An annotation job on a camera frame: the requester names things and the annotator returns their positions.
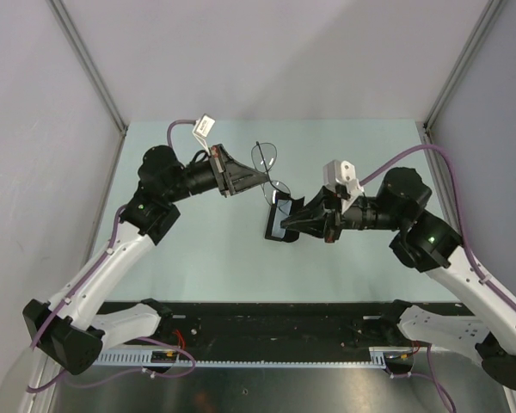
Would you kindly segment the thin wire-frame glasses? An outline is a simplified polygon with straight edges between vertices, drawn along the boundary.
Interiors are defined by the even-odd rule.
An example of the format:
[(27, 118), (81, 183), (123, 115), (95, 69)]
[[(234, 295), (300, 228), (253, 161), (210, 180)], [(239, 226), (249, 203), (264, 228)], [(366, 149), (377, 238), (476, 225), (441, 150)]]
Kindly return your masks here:
[(291, 191), (283, 182), (271, 177), (277, 155), (277, 148), (272, 143), (256, 141), (251, 150), (255, 169), (267, 176), (267, 181), (261, 185), (264, 198), (270, 206), (284, 207), (290, 200)]

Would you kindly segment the black glasses case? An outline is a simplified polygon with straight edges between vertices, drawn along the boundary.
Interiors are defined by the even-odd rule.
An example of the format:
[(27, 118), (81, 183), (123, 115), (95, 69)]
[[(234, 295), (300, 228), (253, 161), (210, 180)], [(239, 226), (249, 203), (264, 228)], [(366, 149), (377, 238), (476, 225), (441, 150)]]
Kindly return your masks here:
[(281, 222), (304, 206), (304, 197), (293, 199), (289, 194), (275, 191), (269, 207), (264, 238), (268, 241), (294, 243), (299, 239), (297, 231), (281, 227)]

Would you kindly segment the blue cleaning cloth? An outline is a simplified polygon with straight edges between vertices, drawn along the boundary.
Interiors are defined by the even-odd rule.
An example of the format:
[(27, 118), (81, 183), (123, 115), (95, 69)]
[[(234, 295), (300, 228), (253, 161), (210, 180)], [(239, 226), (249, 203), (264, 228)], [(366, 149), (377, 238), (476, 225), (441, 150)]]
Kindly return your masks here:
[(271, 230), (273, 237), (282, 239), (286, 235), (286, 230), (281, 227), (281, 221), (289, 216), (291, 207), (292, 202), (290, 200), (277, 201)]

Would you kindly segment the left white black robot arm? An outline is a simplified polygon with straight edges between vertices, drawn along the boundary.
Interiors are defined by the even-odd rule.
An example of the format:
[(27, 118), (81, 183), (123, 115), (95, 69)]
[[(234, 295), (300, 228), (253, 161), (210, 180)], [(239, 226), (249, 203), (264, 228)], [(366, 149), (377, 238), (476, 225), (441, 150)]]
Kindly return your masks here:
[(112, 234), (100, 252), (49, 300), (32, 299), (23, 309), (33, 348), (78, 375), (104, 350), (146, 337), (156, 344), (170, 339), (172, 312), (154, 299), (106, 315), (98, 311), (128, 270), (158, 246), (180, 218), (176, 202), (213, 189), (228, 197), (268, 180), (265, 170), (239, 163), (222, 145), (205, 155), (184, 165), (167, 145), (144, 154), (137, 189), (117, 210)]

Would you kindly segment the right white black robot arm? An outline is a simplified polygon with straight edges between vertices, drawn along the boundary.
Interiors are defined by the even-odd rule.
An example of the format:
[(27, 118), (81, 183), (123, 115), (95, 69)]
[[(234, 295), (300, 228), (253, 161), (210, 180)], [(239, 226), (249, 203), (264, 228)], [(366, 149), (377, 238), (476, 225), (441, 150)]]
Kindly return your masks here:
[(477, 264), (465, 241), (426, 209), (432, 190), (414, 169), (392, 168), (373, 197), (354, 197), (339, 184), (324, 186), (281, 228), (337, 241), (344, 230), (395, 232), (390, 249), (407, 268), (428, 275), (458, 298), (472, 319), (442, 316), (396, 300), (379, 334), (389, 345), (427, 342), (478, 364), (500, 385), (516, 391), (516, 304), (512, 294)]

